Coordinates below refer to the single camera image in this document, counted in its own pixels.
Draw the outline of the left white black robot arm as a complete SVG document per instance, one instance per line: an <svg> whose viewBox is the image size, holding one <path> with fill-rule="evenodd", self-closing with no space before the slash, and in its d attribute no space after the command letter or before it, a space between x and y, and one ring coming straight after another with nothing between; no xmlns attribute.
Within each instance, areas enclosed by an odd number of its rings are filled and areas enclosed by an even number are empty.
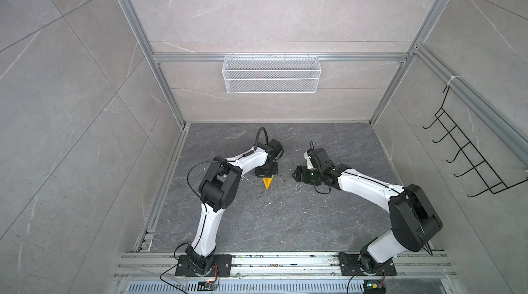
<svg viewBox="0 0 528 294"><path fill-rule="evenodd" d="M282 144L273 139L258 143L248 151L223 158L215 157L200 185L201 215L194 240L186 249L193 271L206 275L213 267L216 238L225 210L235 200L242 176L254 170L264 181L278 174L278 160L283 156Z"/></svg>

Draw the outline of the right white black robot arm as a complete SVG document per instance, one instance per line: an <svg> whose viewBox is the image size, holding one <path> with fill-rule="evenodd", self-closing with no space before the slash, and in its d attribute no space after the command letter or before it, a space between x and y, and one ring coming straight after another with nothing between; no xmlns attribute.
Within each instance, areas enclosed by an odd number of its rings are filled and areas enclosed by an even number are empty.
<svg viewBox="0 0 528 294"><path fill-rule="evenodd" d="M345 165L298 166L292 177L314 187L326 185L359 196L389 215L389 231L360 251L358 262L365 273L379 271L393 257L406 251L430 251L431 239L443 228L440 216L418 185L393 185Z"/></svg>

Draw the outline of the yellow square paper sheet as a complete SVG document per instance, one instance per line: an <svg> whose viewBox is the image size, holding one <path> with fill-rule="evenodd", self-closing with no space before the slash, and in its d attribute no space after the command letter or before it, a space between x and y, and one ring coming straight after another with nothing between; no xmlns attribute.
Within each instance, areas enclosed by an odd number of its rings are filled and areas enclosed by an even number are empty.
<svg viewBox="0 0 528 294"><path fill-rule="evenodd" d="M263 178L265 189L269 189L270 188L272 181L273 181L273 177L265 177L265 178Z"/></svg>

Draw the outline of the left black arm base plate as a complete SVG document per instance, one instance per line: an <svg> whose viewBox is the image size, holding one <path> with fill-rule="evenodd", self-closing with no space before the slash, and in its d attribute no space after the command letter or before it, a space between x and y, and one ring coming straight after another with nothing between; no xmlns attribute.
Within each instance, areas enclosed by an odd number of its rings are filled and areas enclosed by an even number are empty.
<svg viewBox="0 0 528 294"><path fill-rule="evenodd" d="M176 276L187 277L228 277L232 268L232 255L212 254L202 258L199 255L181 255L176 264Z"/></svg>

